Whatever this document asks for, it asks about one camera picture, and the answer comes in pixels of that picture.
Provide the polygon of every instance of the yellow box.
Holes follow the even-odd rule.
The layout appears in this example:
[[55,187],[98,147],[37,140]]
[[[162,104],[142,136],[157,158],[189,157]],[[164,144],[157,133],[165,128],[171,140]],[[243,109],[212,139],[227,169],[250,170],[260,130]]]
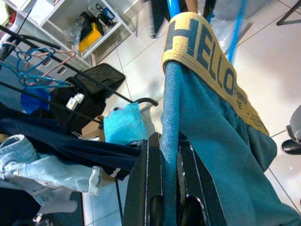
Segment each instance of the yellow box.
[[79,43],[80,52],[87,49],[93,42],[95,42],[96,39],[98,39],[101,36],[100,32],[96,28],[96,24],[92,23],[91,25],[92,31]]

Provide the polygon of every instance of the light blue jeans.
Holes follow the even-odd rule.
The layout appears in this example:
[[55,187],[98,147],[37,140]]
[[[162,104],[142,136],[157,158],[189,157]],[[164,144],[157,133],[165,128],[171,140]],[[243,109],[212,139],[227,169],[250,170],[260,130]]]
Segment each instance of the light blue jeans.
[[96,195],[101,178],[97,166],[90,168],[62,162],[54,155],[39,155],[24,135],[11,136],[0,145],[0,180],[23,188],[42,206],[56,198],[55,190],[64,187]]

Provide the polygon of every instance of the floor tile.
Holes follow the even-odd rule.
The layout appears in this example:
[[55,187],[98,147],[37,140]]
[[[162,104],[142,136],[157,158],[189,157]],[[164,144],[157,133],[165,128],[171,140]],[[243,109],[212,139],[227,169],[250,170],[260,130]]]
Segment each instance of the floor tile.
[[293,7],[298,0],[280,0],[281,2],[283,2],[284,4],[288,5],[289,7]]
[[[127,82],[124,81],[121,86],[116,90],[118,93],[124,95],[128,99],[131,99],[130,93],[127,88]],[[113,111],[115,107],[125,107],[128,104],[128,102],[121,97],[118,97],[115,94],[112,94],[111,97],[106,99],[106,107],[103,112],[103,116],[107,116],[110,111]]]
[[164,73],[161,57],[165,41],[166,35],[163,35],[123,68],[133,100],[142,97],[159,100],[163,97]]
[[88,195],[87,193],[83,193],[82,199],[83,199],[84,222],[85,225],[88,225],[94,221],[92,215],[91,196]]
[[238,84],[270,135],[285,129],[301,103],[300,33],[301,24],[277,26],[275,21],[237,48]]
[[264,172],[264,175],[269,179],[270,183],[272,184],[276,194],[278,195],[278,198],[283,202],[284,204],[294,208],[295,210],[296,207],[294,206],[293,202],[290,200],[288,195],[285,193],[281,185],[278,183],[274,175],[271,173],[270,169]]
[[145,125],[149,136],[154,132],[162,134],[161,115],[163,113],[163,99],[160,99],[158,103],[158,106],[152,106],[143,111],[143,115],[148,119]]
[[[149,34],[147,14],[143,8],[139,14],[133,19],[133,23],[137,26],[137,37],[130,35],[120,45],[117,46],[117,51],[120,57],[122,67],[126,66],[139,53],[147,48],[157,39],[152,39]],[[166,21],[158,36],[160,37],[167,31],[168,22]]]
[[116,49],[114,49],[111,53],[109,53],[99,64],[107,63],[116,70],[121,69],[121,64],[118,58],[118,54]]
[[94,226],[121,226],[119,211],[94,222]]
[[260,31],[262,28],[267,26],[269,23],[274,21],[276,18],[283,15],[289,7],[282,4],[277,0],[269,1],[268,4],[262,6],[262,8],[256,12],[253,16],[247,19],[248,23],[253,23],[250,29],[244,34],[239,43],[242,43],[252,35]]
[[301,155],[289,155],[281,150],[281,144],[288,139],[286,132],[273,137],[277,144],[277,157],[269,168],[301,212]]
[[[121,204],[124,207],[127,194],[128,177],[119,181]],[[97,221],[119,210],[115,183],[101,187],[98,196],[91,196],[92,213]]]

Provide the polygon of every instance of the black bag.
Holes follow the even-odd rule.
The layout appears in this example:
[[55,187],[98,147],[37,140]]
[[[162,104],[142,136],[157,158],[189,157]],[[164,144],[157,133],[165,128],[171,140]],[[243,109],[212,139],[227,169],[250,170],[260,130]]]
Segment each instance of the black bag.
[[[111,67],[108,64],[101,64],[91,69],[84,71],[89,77],[101,82],[111,89],[118,89],[118,87],[125,80],[125,76]],[[105,100],[109,98],[112,93],[98,86],[95,82],[77,74],[74,77],[69,77],[66,81],[74,84],[74,87],[56,88],[52,91],[52,103],[66,106],[69,99],[74,97],[77,93],[85,95],[83,101],[76,106],[74,111],[82,113],[91,118],[101,115],[106,106]],[[83,119],[73,113],[62,111],[51,106],[51,111],[57,119],[59,125],[64,125],[67,129],[81,133],[81,129],[90,121]]]

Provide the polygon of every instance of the yellow elastic waistband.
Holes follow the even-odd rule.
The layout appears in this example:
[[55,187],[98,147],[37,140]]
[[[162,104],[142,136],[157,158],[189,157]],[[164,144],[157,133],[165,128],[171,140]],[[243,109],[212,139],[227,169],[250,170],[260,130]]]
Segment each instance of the yellow elastic waistband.
[[237,85],[236,72],[203,17],[195,13],[181,13],[170,20],[162,56],[163,69],[170,60],[190,68],[227,101],[245,123],[269,135],[247,95]]

